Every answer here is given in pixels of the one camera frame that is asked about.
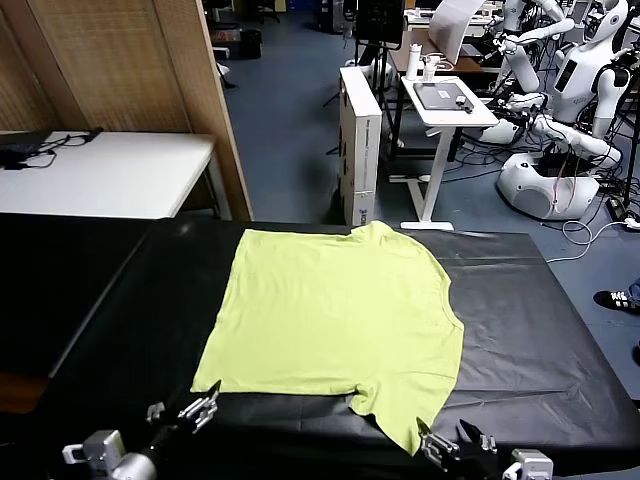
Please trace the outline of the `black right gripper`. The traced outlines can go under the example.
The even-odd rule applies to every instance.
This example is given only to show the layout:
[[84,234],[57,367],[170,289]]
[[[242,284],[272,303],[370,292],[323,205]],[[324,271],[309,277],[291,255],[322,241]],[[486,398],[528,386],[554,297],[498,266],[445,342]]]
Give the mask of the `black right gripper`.
[[502,478],[497,445],[476,425],[460,419],[459,423],[471,443],[457,445],[434,433],[421,419],[416,419],[421,452],[449,479],[494,480]]

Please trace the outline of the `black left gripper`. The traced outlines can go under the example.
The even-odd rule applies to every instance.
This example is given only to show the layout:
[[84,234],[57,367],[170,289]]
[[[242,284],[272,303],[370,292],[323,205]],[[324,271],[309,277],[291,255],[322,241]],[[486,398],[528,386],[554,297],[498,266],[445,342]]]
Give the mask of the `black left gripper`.
[[218,410],[220,387],[221,381],[218,380],[203,396],[182,409],[178,416],[165,415],[166,408],[162,401],[149,405],[146,422],[154,430],[150,443],[144,448],[144,455],[169,456],[187,438],[198,433]]

